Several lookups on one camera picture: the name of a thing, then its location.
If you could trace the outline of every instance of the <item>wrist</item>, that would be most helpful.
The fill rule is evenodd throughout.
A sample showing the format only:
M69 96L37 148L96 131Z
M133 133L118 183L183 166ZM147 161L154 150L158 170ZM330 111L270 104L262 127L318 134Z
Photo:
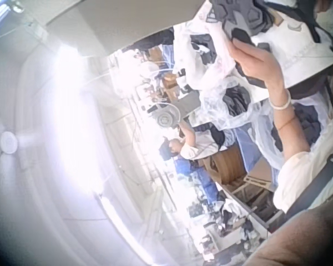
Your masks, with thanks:
M288 94L284 88L272 91L269 90L269 98L274 106L280 107L286 105L286 103L289 101L289 97L290 94Z

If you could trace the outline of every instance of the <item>wooden chair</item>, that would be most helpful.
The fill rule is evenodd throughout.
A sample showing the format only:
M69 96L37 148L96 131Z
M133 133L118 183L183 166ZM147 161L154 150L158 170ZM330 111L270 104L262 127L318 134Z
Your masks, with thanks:
M228 185L246 175L238 144L202 159L202 161L210 177L220 185Z

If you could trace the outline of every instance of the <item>bracelet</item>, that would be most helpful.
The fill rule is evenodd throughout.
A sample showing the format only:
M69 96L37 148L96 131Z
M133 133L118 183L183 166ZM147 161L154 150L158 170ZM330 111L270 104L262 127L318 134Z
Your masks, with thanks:
M291 104L291 94L290 94L289 90L286 90L286 92L287 92L288 99L287 99L287 103L283 106L275 106L274 104L272 104L271 100L269 99L270 106L273 109L275 109L275 110L285 110L287 107L289 107L289 105Z

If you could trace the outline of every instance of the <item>sleeve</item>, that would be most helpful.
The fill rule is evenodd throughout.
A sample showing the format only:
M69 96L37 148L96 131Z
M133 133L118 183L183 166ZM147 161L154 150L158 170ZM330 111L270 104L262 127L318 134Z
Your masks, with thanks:
M310 152L300 152L288 159L277 177L274 205L285 213L305 188L316 178L333 153L333 119L323 130Z
M191 147L188 144L184 144L183 148L180 151L180 155L182 158L187 159L187 160L192 160L197 156L199 152L199 149L195 147Z

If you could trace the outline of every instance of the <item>worker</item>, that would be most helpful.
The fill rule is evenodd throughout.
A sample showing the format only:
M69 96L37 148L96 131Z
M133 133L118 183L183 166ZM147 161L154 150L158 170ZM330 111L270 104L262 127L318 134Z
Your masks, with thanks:
M226 150L235 142L235 135L231 130L219 131L214 125L209 125L205 130L197 131L184 120L179 123L179 128L184 134L183 139L172 139L165 142L162 149L169 149L171 157L180 155L187 160L198 160Z
M290 217L245 265L333 265L333 119L310 151L275 57L237 39L227 46L244 73L269 91L285 157L274 204Z
M229 42L228 48L245 74L263 80L268 88L270 105L274 109L274 124L279 132L285 157L285 163L278 175L279 186L274 194L274 204L286 213L333 154L333 119L322 132L315 144L316 147L310 151L275 57L265 50L237 39ZM331 195L333 195L333 178L310 207L321 205Z

